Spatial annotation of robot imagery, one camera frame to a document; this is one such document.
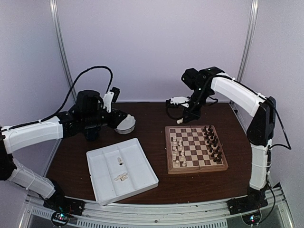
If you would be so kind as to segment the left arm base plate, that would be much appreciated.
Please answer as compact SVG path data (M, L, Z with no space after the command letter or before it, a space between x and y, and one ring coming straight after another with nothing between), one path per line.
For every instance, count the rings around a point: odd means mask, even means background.
M81 216L85 207L85 202L83 200L64 198L61 201L52 201L51 199L43 199L43 206L52 209L59 213L64 213L67 215L77 215Z

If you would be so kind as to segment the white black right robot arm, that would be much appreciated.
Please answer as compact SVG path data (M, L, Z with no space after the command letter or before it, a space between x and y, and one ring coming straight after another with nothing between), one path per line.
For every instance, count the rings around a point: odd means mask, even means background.
M252 117L246 133L252 150L251 178L243 204L246 209L254 209L264 199L269 183L276 100L253 91L215 66L199 71L187 69L181 80L193 94L177 102L177 105L184 107L182 116L177 120L178 124L199 119L206 99L215 93L227 97Z

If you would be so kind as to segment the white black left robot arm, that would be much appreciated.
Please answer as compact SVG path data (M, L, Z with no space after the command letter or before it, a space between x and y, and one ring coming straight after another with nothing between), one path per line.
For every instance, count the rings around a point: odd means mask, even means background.
M67 112L59 112L46 120L20 126L3 127L0 131L0 178L31 190L49 202L58 211L68 207L68 200L54 181L24 167L12 154L14 151L50 140L65 139L82 133L88 141L99 136L103 126L119 134L131 133L135 117L112 107L119 95L114 87L101 97L99 92L84 90L78 93L76 104Z

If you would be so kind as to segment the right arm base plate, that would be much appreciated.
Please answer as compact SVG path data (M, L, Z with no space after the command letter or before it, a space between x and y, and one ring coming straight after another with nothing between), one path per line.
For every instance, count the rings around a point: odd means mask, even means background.
M254 199L251 199L249 196L244 196L241 198L231 198L227 201L227 206L230 215L258 210L267 205L268 205L268 201L266 199L255 201Z

